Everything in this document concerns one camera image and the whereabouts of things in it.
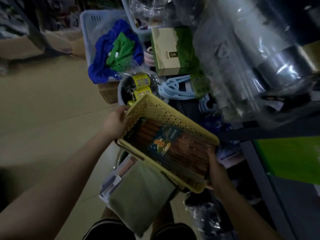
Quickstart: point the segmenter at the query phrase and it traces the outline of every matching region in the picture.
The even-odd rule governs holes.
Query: tiled floor
[[[0,79],[0,167],[8,198],[52,172],[99,129],[110,108],[86,73],[86,62],[70,57],[18,65]],[[115,164],[113,143],[98,161],[80,199],[56,239],[81,239],[104,210],[101,182]],[[191,224],[185,195],[172,202],[175,221]],[[143,239],[149,239],[148,230]]]

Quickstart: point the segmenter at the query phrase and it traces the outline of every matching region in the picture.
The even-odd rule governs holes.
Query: product label
[[[132,78],[136,84],[136,90],[150,87],[150,78],[147,75],[133,76]]]
[[[148,150],[158,156],[163,156],[180,136],[181,131],[175,126],[163,126],[153,138],[153,143],[148,147]]]
[[[139,100],[142,95],[144,95],[144,94],[146,94],[148,92],[152,93],[151,89],[149,87],[134,91],[133,95],[134,95],[135,100]]]

